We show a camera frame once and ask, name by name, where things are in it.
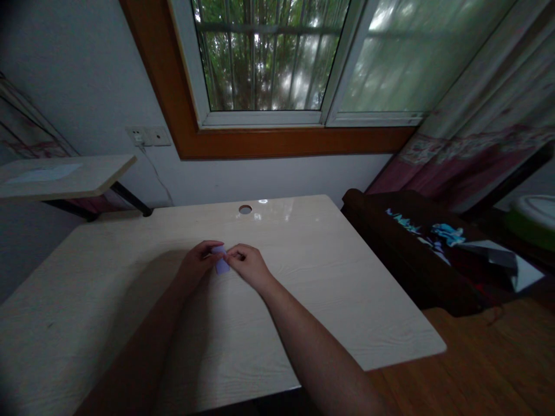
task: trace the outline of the hand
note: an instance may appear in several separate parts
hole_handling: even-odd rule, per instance
[[[237,244],[227,251],[224,259],[258,293],[275,281],[262,255],[254,247]]]
[[[186,295],[190,295],[197,288],[202,276],[223,257],[222,253],[211,254],[213,247],[223,246],[224,243],[207,240],[193,247],[181,261],[175,280],[183,284]]]

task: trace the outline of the pink curtain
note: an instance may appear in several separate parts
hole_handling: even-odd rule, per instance
[[[30,100],[0,73],[0,140],[12,153],[25,159],[77,157],[77,151],[31,104]],[[93,213],[119,210],[107,198],[69,199]]]
[[[452,209],[555,139],[552,7],[513,7],[438,107],[367,189]]]

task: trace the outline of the desk surface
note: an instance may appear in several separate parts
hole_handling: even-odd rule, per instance
[[[136,160],[134,155],[17,160],[0,167],[0,200],[28,202],[99,196]],[[63,175],[64,165],[70,165],[70,173],[49,179]]]
[[[248,215],[238,212],[249,204]],[[203,239],[258,247],[282,284],[365,370],[445,344],[325,195],[104,214],[83,224],[0,308],[4,381],[24,414],[69,414]],[[183,310],[156,414],[298,386],[264,302],[215,272]]]

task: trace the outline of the wooden window frame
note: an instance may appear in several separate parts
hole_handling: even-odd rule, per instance
[[[200,130],[167,0],[120,0],[177,153],[246,159],[396,153],[415,127]]]

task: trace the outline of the power outlet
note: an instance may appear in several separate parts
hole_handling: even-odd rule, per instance
[[[125,131],[127,132],[127,135],[133,142],[134,146],[152,146],[152,141],[150,140],[150,136],[147,133],[146,127],[131,126],[126,127]]]
[[[171,146],[172,142],[164,127],[148,127],[147,133],[153,146]]]

